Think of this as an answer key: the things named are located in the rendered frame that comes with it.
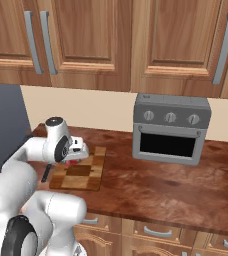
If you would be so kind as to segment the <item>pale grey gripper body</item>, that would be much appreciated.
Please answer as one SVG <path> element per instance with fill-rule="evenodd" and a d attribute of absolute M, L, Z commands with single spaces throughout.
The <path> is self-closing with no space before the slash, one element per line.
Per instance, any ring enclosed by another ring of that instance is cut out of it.
<path fill-rule="evenodd" d="M 70 147 L 65 161 L 81 161 L 88 158 L 90 155 L 89 148 L 86 144 L 83 144 L 80 148 Z"/>

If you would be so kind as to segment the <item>black knife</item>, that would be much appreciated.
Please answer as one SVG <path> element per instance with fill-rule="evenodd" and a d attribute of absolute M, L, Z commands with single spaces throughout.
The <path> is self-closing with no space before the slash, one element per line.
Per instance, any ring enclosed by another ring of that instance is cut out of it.
<path fill-rule="evenodd" d="M 44 171 L 43 177 L 42 177 L 42 179 L 41 179 L 41 183 L 45 183 L 45 182 L 46 182 L 51 167 L 52 167 L 52 164 L 48 164 L 48 165 L 46 166 L 46 169 L 45 169 L 45 171 Z"/>

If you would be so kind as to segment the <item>checkered wooden cutting board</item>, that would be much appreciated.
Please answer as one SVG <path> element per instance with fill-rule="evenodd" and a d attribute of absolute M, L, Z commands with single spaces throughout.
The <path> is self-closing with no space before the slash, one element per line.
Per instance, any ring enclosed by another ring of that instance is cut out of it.
<path fill-rule="evenodd" d="M 100 189 L 105 156 L 105 147 L 94 146 L 90 148 L 90 156 L 76 165 L 56 164 L 53 168 L 49 188 L 56 190 L 98 191 Z"/>

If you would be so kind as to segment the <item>dark grey fridge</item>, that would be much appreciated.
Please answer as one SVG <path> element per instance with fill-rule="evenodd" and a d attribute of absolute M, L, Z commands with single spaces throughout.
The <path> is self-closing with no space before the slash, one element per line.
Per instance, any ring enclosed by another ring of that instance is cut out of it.
<path fill-rule="evenodd" d="M 0 167 L 31 133 L 21 88 L 0 84 Z"/>

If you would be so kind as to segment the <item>wooden base cupboard door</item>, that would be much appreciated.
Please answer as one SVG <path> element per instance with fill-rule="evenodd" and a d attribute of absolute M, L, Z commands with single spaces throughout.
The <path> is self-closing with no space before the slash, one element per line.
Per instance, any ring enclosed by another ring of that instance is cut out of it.
<path fill-rule="evenodd" d="M 122 256 L 190 256 L 191 247 L 122 236 Z"/>
<path fill-rule="evenodd" d="M 87 228 L 74 228 L 77 241 L 88 256 L 122 256 L 122 237 L 118 234 Z"/>

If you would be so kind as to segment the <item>toaster oven glass door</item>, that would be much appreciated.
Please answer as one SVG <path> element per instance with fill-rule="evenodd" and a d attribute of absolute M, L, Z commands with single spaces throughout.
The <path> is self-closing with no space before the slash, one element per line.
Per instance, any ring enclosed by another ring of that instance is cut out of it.
<path fill-rule="evenodd" d="M 141 133 L 138 130 L 139 126 L 189 129 L 190 131 L 200 131 L 201 136 L 189 138 Z M 195 166 L 200 161 L 205 137 L 205 129 L 135 123 L 133 125 L 132 155 L 141 160 Z"/>

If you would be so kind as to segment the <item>wooden drawer front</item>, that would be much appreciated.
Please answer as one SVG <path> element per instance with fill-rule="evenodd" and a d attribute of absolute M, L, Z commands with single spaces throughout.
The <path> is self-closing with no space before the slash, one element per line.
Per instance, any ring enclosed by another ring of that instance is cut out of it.
<path fill-rule="evenodd" d="M 85 219 L 94 219 L 96 217 L 98 217 L 97 225 L 88 225 L 83 223 L 82 225 L 111 233 L 119 234 L 122 232 L 122 220 L 118 217 L 87 213 Z"/>
<path fill-rule="evenodd" d="M 213 234 L 208 244 L 208 248 L 228 253 L 228 236 Z"/>
<path fill-rule="evenodd" d="M 169 230 L 172 230 L 172 236 L 169 238 L 164 238 L 164 237 L 155 237 L 155 236 L 148 235 L 144 233 L 144 226 L 147 226 L 150 230 L 158 231 L 158 232 L 168 232 Z M 138 235 L 144 235 L 144 236 L 150 236 L 150 237 L 159 238 L 159 239 L 168 239 L 170 241 L 175 241 L 179 239 L 180 228 L 162 225 L 162 224 L 136 221 L 134 223 L 134 233 Z"/>

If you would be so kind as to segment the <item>grey toaster oven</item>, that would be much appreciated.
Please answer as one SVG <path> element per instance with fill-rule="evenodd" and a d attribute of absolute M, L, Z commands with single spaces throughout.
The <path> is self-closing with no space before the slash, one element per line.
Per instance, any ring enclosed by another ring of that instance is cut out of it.
<path fill-rule="evenodd" d="M 153 120 L 146 121 L 144 119 L 146 111 L 154 113 Z M 169 112 L 176 114 L 176 120 L 172 123 L 168 123 L 165 120 L 165 116 Z M 196 114 L 200 118 L 195 125 L 191 125 L 188 122 L 188 118 L 192 114 Z M 197 128 L 205 129 L 207 133 L 211 114 L 211 107 L 206 98 L 138 93 L 133 110 L 133 125 L 142 123 Z"/>

